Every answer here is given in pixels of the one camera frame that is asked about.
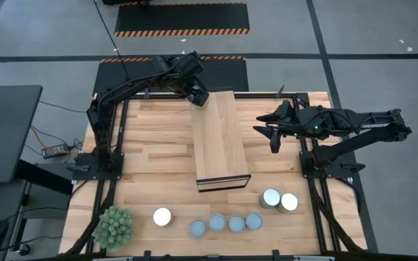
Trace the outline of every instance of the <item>wooden table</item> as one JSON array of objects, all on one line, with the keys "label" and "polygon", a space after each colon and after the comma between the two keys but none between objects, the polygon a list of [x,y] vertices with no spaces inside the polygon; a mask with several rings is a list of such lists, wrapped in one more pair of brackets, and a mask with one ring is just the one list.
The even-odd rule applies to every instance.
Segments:
[{"label": "wooden table", "polygon": [[[311,106],[330,107],[325,92],[311,92],[309,98]],[[272,249],[278,249],[280,254],[318,254],[311,198],[298,157],[299,140],[283,138],[280,152],[272,154],[269,140],[253,130],[254,125],[261,125],[255,118],[273,112],[281,102],[281,99],[237,100],[242,140],[252,178],[244,189],[198,193],[188,102],[131,100],[123,140],[123,177],[117,184],[114,205],[130,210],[134,216],[134,239],[127,246],[107,251],[107,254],[142,256],[144,250],[151,250],[153,256],[270,255]],[[323,143],[337,141],[330,138]],[[93,148],[94,137],[89,127],[83,149],[88,152]],[[335,217],[349,236],[365,248],[352,189],[333,179],[327,182]],[[96,187],[97,181],[89,181],[72,198],[60,252],[72,246],[90,221]],[[267,188],[295,194],[300,202],[296,211],[281,214],[275,209],[260,207],[258,196]],[[152,214],[159,207],[167,207],[176,216],[170,228],[159,228],[153,223]],[[222,232],[208,231],[201,239],[189,235],[189,224],[194,220],[208,221],[215,213],[229,219],[232,215],[250,212],[262,214],[262,229],[232,233],[226,228]],[[328,249],[332,249],[323,216],[322,222]]]}]

